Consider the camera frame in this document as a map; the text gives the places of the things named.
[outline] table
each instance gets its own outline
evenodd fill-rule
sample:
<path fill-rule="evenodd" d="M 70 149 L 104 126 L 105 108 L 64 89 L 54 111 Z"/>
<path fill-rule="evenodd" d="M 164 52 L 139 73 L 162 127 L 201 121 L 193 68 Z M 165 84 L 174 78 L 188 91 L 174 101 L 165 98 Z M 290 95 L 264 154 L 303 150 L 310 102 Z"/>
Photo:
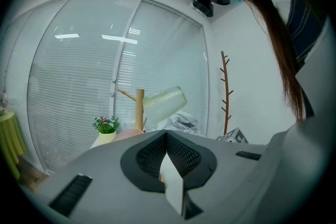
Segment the table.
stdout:
<path fill-rule="evenodd" d="M 20 173 L 16 168 L 19 162 L 17 156 L 22 155 L 26 147 L 17 126 L 14 111 L 11 109 L 6 109 L 5 114 L 0 116 L 0 148 L 10 171 L 18 180 Z"/>

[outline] round table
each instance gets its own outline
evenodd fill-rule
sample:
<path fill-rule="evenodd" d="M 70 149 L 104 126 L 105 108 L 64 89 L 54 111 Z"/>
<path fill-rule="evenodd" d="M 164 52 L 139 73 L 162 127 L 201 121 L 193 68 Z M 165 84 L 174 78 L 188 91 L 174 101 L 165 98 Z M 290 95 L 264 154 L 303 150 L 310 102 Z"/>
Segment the round table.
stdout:
<path fill-rule="evenodd" d="M 20 173 L 16 168 L 19 160 L 18 155 L 26 151 L 19 128 L 17 126 L 14 111 L 6 109 L 5 114 L 0 116 L 0 147 L 9 169 L 18 180 Z"/>

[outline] coat rack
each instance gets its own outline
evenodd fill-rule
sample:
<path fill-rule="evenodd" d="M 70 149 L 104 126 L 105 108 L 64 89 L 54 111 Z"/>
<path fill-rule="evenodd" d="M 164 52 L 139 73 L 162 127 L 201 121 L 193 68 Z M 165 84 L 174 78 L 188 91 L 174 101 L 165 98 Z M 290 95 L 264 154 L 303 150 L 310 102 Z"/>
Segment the coat rack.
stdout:
<path fill-rule="evenodd" d="M 223 107 L 222 107 L 222 109 L 223 109 L 224 112 L 225 112 L 225 125 L 224 125 L 224 135 L 225 135 L 226 132 L 227 132 L 227 123 L 228 123 L 229 119 L 231 118 L 231 115 L 228 116 L 228 115 L 229 115 L 229 95 L 230 95 L 231 93 L 233 93 L 233 90 L 232 90 L 231 92 L 229 92 L 229 84 L 228 84 L 228 80 L 227 80 L 227 69 L 226 69 L 226 65 L 227 65 L 227 63 L 230 61 L 230 59 L 228 59 L 228 60 L 225 62 L 225 58 L 226 58 L 227 56 L 224 56 L 224 52 L 223 52 L 223 51 L 221 51 L 221 54 L 222 54 L 222 60 L 223 60 L 223 69 L 220 68 L 220 70 L 224 73 L 224 79 L 221 78 L 221 80 L 223 80 L 224 83 L 225 83 L 225 93 L 226 93 L 226 100 L 224 101 L 224 100 L 222 99 L 222 101 L 224 102 L 224 104 L 226 104 L 226 108 L 223 108 Z"/>

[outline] yellow flower pot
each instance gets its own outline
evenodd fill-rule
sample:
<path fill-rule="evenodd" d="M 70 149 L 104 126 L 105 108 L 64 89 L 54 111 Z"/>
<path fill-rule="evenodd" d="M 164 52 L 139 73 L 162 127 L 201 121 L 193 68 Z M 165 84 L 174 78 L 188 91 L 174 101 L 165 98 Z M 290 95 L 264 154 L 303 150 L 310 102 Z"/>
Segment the yellow flower pot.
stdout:
<path fill-rule="evenodd" d="M 101 132 L 99 132 L 99 144 L 103 145 L 112 142 L 116 135 L 116 132 L 111 134 L 102 134 Z"/>

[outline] floor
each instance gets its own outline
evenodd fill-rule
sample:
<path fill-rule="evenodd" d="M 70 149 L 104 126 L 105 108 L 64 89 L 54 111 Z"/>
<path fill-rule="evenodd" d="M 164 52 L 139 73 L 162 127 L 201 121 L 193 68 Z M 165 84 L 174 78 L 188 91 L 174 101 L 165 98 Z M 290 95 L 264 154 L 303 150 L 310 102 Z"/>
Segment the floor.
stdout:
<path fill-rule="evenodd" d="M 49 176 L 32 167 L 22 157 L 19 156 L 18 158 L 19 163 L 17 168 L 20 172 L 19 184 L 33 193 Z"/>

